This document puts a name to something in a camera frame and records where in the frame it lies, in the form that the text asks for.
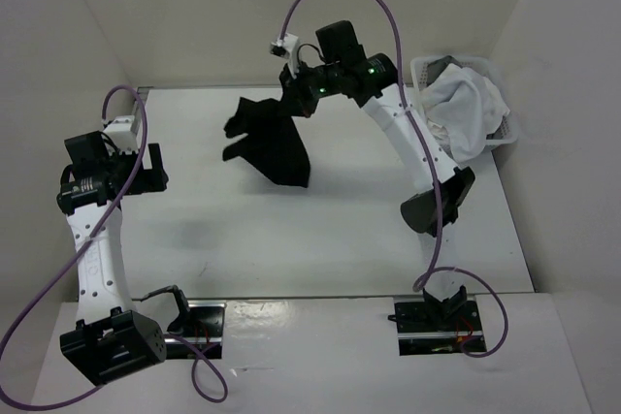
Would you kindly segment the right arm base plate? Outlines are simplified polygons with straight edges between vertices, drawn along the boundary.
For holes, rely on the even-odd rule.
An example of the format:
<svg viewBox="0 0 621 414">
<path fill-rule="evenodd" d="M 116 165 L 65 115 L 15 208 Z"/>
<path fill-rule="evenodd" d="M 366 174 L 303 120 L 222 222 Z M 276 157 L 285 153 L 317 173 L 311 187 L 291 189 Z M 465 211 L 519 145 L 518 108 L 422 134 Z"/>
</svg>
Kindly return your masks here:
<svg viewBox="0 0 621 414">
<path fill-rule="evenodd" d="M 454 354 L 462 348 L 475 354 L 487 351 L 474 299 L 468 299 L 447 320 L 434 323 L 421 298 L 396 298 L 387 319 L 396 326 L 401 356 Z"/>
</svg>

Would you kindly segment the black skirt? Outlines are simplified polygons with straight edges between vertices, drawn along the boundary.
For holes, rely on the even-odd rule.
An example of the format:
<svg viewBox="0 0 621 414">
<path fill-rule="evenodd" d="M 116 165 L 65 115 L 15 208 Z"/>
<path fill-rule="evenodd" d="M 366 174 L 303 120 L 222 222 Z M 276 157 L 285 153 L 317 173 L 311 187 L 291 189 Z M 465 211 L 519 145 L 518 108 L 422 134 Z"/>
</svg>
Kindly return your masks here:
<svg viewBox="0 0 621 414">
<path fill-rule="evenodd" d="M 239 99 L 237 109 L 224 125 L 227 145 L 222 160 L 242 158 L 273 184 L 307 188 L 311 162 L 292 117 L 279 111 L 279 101 Z"/>
</svg>

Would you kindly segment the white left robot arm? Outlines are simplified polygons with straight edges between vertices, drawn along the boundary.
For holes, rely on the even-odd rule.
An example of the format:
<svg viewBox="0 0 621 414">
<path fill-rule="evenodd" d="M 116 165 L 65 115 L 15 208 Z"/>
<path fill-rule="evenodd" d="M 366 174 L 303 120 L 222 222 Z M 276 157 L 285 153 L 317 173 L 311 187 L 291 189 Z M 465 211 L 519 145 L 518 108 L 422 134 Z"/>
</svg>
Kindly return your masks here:
<svg viewBox="0 0 621 414">
<path fill-rule="evenodd" d="M 81 256 L 76 327 L 60 337 L 60 349 L 86 379 L 101 386 L 164 362 L 161 328 L 170 335 L 185 334 L 193 312 L 181 303 L 167 303 L 159 312 L 159 326 L 137 311 L 125 276 L 119 200 L 165 190 L 168 177 L 158 144 L 148 146 L 149 169 L 142 163 L 137 131 L 112 123 L 66 140 L 65 147 L 71 162 L 61 175 L 57 204 Z"/>
</svg>

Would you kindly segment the white skirt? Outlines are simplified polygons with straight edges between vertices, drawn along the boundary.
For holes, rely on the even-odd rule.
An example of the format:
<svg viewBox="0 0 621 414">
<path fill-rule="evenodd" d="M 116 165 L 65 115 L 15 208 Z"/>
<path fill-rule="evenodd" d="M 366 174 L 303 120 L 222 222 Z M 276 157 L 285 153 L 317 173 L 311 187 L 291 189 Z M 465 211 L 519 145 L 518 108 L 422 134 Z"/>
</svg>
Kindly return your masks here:
<svg viewBox="0 0 621 414">
<path fill-rule="evenodd" d="M 455 64 L 421 91 L 420 106 L 432 135 L 460 164 L 483 152 L 486 138 L 510 114 L 498 86 Z"/>
</svg>

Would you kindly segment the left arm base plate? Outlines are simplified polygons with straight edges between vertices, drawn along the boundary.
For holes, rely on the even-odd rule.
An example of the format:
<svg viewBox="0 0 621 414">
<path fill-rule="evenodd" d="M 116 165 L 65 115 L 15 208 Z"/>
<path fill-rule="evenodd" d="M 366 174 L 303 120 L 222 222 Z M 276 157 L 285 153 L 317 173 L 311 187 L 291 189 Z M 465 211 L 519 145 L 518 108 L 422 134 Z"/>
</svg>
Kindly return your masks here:
<svg viewBox="0 0 621 414">
<path fill-rule="evenodd" d="M 183 344 L 171 338 L 181 336 L 210 360 L 222 358 L 225 322 L 224 302 L 190 301 L 188 311 L 179 315 L 167 326 L 165 342 L 168 360 L 193 359 L 194 353 Z"/>
</svg>

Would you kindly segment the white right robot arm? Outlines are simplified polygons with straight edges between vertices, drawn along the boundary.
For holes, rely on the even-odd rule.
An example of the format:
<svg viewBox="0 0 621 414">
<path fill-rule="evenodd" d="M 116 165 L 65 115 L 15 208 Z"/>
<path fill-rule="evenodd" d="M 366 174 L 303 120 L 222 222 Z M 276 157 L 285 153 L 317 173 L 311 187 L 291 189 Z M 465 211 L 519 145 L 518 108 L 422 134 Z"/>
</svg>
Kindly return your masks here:
<svg viewBox="0 0 621 414">
<path fill-rule="evenodd" d="M 373 120 L 406 167 L 413 194 L 400 206 L 406 224 L 430 254 L 423 276 L 413 285 L 423 295 L 430 326 L 445 330 L 459 317 L 467 300 L 466 286 L 457 274 L 455 223 L 458 210 L 474 184 L 471 168 L 460 168 L 447 155 L 426 123 L 409 103 L 398 71 L 384 53 L 366 55 L 353 25 L 341 20 L 315 33 L 320 65 L 300 58 L 298 37 L 285 34 L 271 44 L 271 53 L 286 60 L 279 81 L 280 102 L 295 116 L 311 116 L 322 98 L 343 95 Z"/>
</svg>

